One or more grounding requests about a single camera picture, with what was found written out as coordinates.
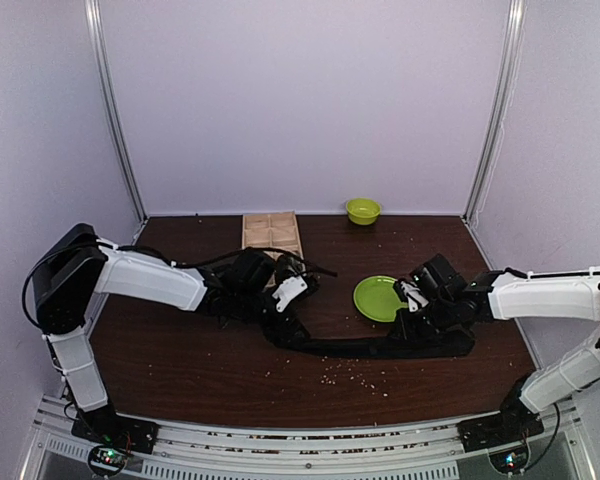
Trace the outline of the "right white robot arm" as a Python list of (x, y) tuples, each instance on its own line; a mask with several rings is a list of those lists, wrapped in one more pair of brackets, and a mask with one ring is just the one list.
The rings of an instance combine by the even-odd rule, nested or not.
[(461, 356), (473, 347), (476, 323), (522, 318), (579, 319), (597, 329), (553, 364), (518, 380), (503, 400), (491, 429), (515, 440), (556, 401), (600, 379), (600, 266), (536, 274), (507, 267), (466, 281), (441, 254), (393, 284), (407, 308), (396, 313), (398, 339), (410, 353)]

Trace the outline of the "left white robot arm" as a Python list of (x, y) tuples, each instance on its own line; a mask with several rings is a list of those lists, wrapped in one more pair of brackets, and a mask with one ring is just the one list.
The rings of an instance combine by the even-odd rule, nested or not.
[(272, 259), (273, 251), (248, 247), (187, 265), (151, 248), (112, 244), (88, 224), (70, 229), (27, 275), (21, 305), (47, 342), (86, 430), (103, 444), (117, 442), (124, 433), (84, 331), (94, 294), (256, 322), (273, 341), (287, 345), (308, 336), (291, 307), (312, 294), (315, 281), (299, 256), (280, 251)]

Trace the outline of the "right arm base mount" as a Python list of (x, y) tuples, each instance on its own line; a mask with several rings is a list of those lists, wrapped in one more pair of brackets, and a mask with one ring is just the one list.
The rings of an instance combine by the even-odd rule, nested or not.
[(457, 429), (466, 453), (487, 451), (491, 466), (509, 476), (527, 467), (531, 456), (528, 441), (544, 432), (538, 418), (523, 424), (506, 423), (500, 414), (462, 421)]

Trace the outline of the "black necktie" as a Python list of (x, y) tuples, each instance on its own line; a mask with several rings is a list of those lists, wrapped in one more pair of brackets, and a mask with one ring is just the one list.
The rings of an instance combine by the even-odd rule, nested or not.
[(443, 333), (429, 340), (385, 337), (315, 339), (306, 330), (285, 331), (263, 327), (264, 337), (278, 348), (308, 355), (342, 359), (430, 359), (467, 356), (475, 340), (462, 331)]

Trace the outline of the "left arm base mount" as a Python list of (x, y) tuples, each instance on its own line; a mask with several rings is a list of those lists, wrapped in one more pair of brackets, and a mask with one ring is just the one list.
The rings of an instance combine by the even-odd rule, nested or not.
[(97, 476), (111, 477), (120, 474), (136, 454), (151, 454), (158, 430), (155, 422), (120, 417), (112, 433), (98, 433), (76, 418), (71, 433), (94, 443), (87, 453), (89, 469)]

